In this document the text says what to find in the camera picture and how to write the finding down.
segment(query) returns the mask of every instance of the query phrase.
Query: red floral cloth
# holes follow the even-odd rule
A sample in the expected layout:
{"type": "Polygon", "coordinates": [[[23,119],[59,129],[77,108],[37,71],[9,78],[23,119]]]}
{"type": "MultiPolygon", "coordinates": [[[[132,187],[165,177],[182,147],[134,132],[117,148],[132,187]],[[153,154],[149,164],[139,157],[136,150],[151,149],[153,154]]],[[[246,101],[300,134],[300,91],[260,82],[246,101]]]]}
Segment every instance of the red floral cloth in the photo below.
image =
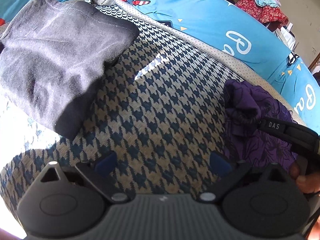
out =
{"type": "Polygon", "coordinates": [[[279,7],[273,8],[269,5],[264,7],[258,6],[254,0],[239,0],[236,6],[250,14],[253,18],[261,23],[280,22],[278,28],[287,25],[289,19],[279,7]]]}

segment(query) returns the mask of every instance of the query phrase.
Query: bed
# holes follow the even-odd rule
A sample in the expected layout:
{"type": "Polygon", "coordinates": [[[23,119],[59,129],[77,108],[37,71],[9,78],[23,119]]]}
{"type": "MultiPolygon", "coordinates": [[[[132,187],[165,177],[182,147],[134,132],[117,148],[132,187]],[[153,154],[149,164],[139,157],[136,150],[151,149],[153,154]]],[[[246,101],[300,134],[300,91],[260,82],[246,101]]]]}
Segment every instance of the bed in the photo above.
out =
{"type": "Polygon", "coordinates": [[[73,141],[0,98],[5,138],[0,152],[6,153],[0,195],[14,216],[18,201],[48,161],[74,165],[109,150],[119,159],[111,179],[127,193],[199,192],[216,179],[208,171],[210,153],[223,151],[221,94],[227,79],[260,85],[292,111],[295,121],[320,132],[311,122],[318,117],[319,86],[302,60],[288,66],[291,51],[227,1],[85,1],[134,22],[140,36],[106,70],[73,141]]]}

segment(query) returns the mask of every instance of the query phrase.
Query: ribbed black surface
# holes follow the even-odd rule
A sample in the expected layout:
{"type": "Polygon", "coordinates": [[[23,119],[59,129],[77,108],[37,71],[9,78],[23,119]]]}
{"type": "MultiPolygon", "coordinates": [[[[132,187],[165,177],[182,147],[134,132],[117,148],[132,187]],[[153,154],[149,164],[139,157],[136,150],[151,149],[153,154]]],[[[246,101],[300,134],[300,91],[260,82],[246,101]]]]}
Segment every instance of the ribbed black surface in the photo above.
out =
{"type": "MultiPolygon", "coordinates": [[[[112,206],[95,228],[69,239],[254,240],[258,238],[237,231],[224,221],[214,205],[198,203],[190,195],[137,195],[130,203],[112,206]]],[[[303,240],[302,236],[298,235],[283,238],[283,240],[289,239],[303,240]]]]}

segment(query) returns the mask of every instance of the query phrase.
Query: white fabric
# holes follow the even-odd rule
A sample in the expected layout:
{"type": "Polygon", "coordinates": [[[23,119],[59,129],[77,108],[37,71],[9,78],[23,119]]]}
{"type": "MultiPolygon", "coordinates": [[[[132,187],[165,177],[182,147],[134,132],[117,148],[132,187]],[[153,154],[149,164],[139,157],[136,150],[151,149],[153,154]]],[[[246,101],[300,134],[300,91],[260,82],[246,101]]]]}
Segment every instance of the white fabric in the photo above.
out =
{"type": "Polygon", "coordinates": [[[316,66],[313,68],[311,74],[313,75],[314,73],[318,73],[318,72],[320,72],[320,65],[316,65],[316,66]]]}
{"type": "Polygon", "coordinates": [[[10,22],[7,22],[7,23],[5,23],[5,24],[3,24],[3,25],[0,26],[0,35],[1,35],[2,33],[4,33],[5,29],[6,29],[6,28],[8,27],[8,25],[9,25],[9,23],[10,23],[10,22]]]}
{"type": "Polygon", "coordinates": [[[281,30],[276,29],[275,35],[277,36],[277,38],[278,38],[279,40],[281,40],[281,41],[289,48],[289,45],[288,45],[285,37],[283,36],[281,30]]]}
{"type": "Polygon", "coordinates": [[[293,50],[296,44],[296,39],[284,27],[281,27],[281,33],[288,44],[288,48],[293,50]]]}

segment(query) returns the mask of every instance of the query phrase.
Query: blue bedsheet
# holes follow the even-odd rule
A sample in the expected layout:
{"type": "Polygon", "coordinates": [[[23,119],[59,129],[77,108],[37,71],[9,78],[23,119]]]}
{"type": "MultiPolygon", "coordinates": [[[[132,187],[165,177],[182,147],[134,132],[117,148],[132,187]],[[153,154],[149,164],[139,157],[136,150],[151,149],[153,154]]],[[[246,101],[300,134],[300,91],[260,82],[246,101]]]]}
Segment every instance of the blue bedsheet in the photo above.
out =
{"type": "Polygon", "coordinates": [[[291,51],[247,13],[226,0],[123,1],[247,64],[320,133],[320,87],[301,60],[288,65],[291,51]]]}

